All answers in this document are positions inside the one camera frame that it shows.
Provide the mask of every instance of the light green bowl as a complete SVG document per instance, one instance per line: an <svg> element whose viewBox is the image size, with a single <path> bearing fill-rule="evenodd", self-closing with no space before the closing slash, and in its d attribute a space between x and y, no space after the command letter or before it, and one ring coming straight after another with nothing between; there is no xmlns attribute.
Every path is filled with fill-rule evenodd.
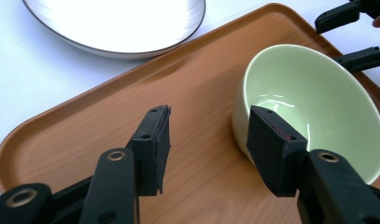
<svg viewBox="0 0 380 224"><path fill-rule="evenodd" d="M371 184L380 175L380 115L372 99L340 64L315 50L277 45L257 54L238 88L232 127L246 148L249 110L269 108L308 140L344 156Z"/></svg>

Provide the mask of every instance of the white surface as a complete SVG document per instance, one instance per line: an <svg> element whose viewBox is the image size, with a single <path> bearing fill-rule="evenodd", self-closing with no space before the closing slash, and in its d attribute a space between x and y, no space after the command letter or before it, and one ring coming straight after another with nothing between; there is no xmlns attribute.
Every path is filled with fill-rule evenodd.
<svg viewBox="0 0 380 224"><path fill-rule="evenodd" d="M309 23L346 0L276 1ZM271 1L206 0L196 38ZM380 29L360 20L324 34L342 53L380 47ZM27 10L21 0L0 0L0 144L22 122L146 62L103 58L62 41ZM365 71L380 86L380 67Z"/></svg>

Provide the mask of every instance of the wooden tray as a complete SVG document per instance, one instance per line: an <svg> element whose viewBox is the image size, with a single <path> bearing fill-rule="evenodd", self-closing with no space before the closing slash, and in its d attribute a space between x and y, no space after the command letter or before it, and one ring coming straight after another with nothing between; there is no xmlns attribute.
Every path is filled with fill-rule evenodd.
<svg viewBox="0 0 380 224"><path fill-rule="evenodd" d="M143 223L299 223L296 199L264 186L232 134L247 64L282 43L340 55L291 9L262 7L24 122L0 146L0 190L42 182L56 192L78 182L102 152L126 145L147 110L170 105L164 194L141 198ZM380 110L380 89L355 76Z"/></svg>

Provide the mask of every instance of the tray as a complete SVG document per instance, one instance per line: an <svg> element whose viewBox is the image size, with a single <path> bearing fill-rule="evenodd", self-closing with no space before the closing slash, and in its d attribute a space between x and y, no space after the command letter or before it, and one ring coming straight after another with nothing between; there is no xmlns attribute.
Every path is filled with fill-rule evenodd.
<svg viewBox="0 0 380 224"><path fill-rule="evenodd" d="M0 146L0 190L42 182L56 192L78 182L100 154L126 145L147 110L170 105L164 194L140 199L143 223L299 223L296 199L265 187L232 134L247 64L282 43L341 55L290 8L267 5L24 122ZM355 77L380 111L380 89Z"/></svg>

